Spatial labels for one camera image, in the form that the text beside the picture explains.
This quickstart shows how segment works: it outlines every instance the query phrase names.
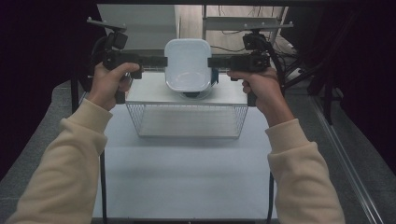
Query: white surface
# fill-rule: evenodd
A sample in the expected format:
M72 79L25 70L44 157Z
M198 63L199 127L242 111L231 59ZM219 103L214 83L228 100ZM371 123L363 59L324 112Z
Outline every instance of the white surface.
M102 21L125 24L125 49L164 49L178 38L177 6L98 4Z
M204 91L210 87L212 69L207 59L212 57L209 44L202 39L174 39L165 46L165 81L173 91Z
M106 129L109 217L266 218L270 145L257 108L248 110L238 140L139 138L125 105L112 113ZM101 215L99 185L93 216Z
M205 99L192 100L181 97L165 84L164 73L144 73L142 79L134 79L126 102L134 104L180 104L180 105L246 105L247 95L242 92L242 80L231 81L226 75L219 75Z

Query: beige sleeve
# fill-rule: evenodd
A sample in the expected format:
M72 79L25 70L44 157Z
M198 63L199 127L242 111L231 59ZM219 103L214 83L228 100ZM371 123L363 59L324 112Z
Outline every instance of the beige sleeve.
M317 144L306 139L299 121L278 124L266 132L280 223L345 223L326 161Z
M84 100L63 119L7 223L91 223L111 114Z

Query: person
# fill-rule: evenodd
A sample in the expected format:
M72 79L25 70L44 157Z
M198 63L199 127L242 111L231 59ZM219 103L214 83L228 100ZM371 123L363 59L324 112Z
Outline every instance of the person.
M112 71L96 65L92 90L79 109L62 119L59 136L49 144L7 223L91 223L99 176L98 156L106 145L104 130L116 104L120 78L139 69L124 63ZM344 213L318 146L309 142L291 113L276 70L228 72L242 78L243 91L254 91L256 106L267 119L272 151L268 155L277 186L276 211L281 223L345 223Z

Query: metal rod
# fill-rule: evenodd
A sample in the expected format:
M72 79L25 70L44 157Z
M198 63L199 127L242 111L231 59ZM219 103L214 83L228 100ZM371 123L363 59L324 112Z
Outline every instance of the metal rod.
M282 8L280 9L279 14L277 14L277 16L276 16L276 19L277 19L279 22L282 22L283 14L285 13L285 8L286 8L286 7L282 7Z
M107 224L106 168L104 151L100 155L100 184L102 189L102 218L103 223Z
M324 86L324 105L323 114L327 122L332 125L332 85L333 85L333 74L332 72L327 72L326 85Z
M204 15L202 17L202 39L206 40L206 5L203 5Z
M75 72L70 78L70 91L72 95L72 113L74 113L78 109L78 77Z
M299 76L295 77L294 79L292 79L292 80L286 82L286 83L285 83L285 89L294 86L295 84L297 84L297 83L299 83L299 82L305 80L306 78L312 77L312 76L320 69L320 67L321 67L321 63L318 64L317 66L315 66L315 67L309 69L308 71L305 71L305 72L301 73Z

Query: black curtain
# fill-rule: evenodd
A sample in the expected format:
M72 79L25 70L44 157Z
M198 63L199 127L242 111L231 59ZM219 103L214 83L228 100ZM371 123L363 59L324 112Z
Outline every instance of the black curtain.
M0 178L18 158L43 119L53 88L89 73L89 55L104 29L95 4L65 1L0 3L1 146Z
M391 1L369 2L335 63L341 106L396 174L396 15Z

